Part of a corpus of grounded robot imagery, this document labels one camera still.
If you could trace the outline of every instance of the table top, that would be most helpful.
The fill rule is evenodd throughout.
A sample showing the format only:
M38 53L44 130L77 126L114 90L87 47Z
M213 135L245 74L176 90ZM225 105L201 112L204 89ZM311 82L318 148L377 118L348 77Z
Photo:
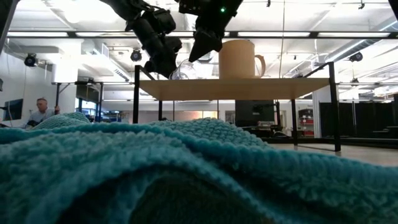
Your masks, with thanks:
M141 80L157 100L291 100L329 85L328 78Z

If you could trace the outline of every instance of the tan mug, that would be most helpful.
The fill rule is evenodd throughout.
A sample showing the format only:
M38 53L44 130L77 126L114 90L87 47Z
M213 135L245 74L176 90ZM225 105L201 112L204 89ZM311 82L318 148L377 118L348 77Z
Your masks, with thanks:
M256 76L256 61L261 61L260 76ZM230 40L223 43L218 53L220 79L261 78L266 73L266 61L254 54L254 44L248 40Z

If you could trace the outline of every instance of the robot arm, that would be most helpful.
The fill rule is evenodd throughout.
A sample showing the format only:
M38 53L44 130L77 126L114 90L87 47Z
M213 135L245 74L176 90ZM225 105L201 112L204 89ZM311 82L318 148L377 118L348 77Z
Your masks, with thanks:
M182 43L178 37L167 37L176 28L170 11L151 6L143 0L100 0L126 20L126 31L133 30L149 54L144 68L166 78L177 68L175 59ZM181 13L198 16L195 43L189 61L194 62L208 52L219 52L223 46L225 27L236 15L243 0L175 0Z

